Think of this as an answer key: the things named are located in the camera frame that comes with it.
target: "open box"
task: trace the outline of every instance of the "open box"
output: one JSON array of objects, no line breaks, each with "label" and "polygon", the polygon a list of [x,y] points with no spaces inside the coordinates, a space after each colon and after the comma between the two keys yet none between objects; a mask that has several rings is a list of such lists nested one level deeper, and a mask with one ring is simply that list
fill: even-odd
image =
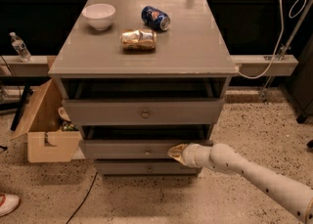
[{"label": "open box", "polygon": [[29,162],[64,162],[84,158],[79,131],[60,131],[62,97],[52,80],[34,88],[12,139],[27,133]]}]

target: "speckled floor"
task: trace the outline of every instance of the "speckled floor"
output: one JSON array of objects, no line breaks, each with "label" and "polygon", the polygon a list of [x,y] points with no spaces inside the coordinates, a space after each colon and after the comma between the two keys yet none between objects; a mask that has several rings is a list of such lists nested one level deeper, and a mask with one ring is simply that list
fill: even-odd
[{"label": "speckled floor", "polygon": [[[296,113],[280,89],[269,105],[257,90],[229,90],[211,139],[243,156],[313,187],[313,119],[297,124]],[[83,201],[96,170],[91,161],[30,164],[25,137],[10,141],[12,114],[0,116],[0,192],[17,194],[22,204],[1,224],[67,223]],[[97,176],[91,193],[70,221],[78,223],[298,223],[240,175],[203,170],[191,177]]]}]

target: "gold can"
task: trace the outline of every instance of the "gold can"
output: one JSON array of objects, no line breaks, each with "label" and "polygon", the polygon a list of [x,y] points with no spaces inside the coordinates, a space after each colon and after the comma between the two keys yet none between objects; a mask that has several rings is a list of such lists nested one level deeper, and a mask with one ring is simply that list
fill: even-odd
[{"label": "gold can", "polygon": [[125,50],[153,50],[157,45],[157,33],[151,29],[125,29],[120,40]]}]

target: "drawer knob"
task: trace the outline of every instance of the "drawer knob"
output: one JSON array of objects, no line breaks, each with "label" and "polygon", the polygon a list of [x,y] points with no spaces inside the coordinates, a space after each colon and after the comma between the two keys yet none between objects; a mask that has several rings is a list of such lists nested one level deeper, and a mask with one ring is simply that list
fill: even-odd
[{"label": "drawer knob", "polygon": [[142,118],[149,118],[149,113],[148,111],[143,111],[143,113],[141,114]]}]

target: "white robotic arm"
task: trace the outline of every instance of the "white robotic arm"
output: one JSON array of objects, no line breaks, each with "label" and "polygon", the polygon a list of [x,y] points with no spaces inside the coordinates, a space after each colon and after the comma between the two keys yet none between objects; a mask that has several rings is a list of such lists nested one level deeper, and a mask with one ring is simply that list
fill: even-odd
[{"label": "white robotic arm", "polygon": [[181,144],[168,154],[190,167],[236,172],[305,224],[313,224],[313,188],[248,161],[226,144]]}]

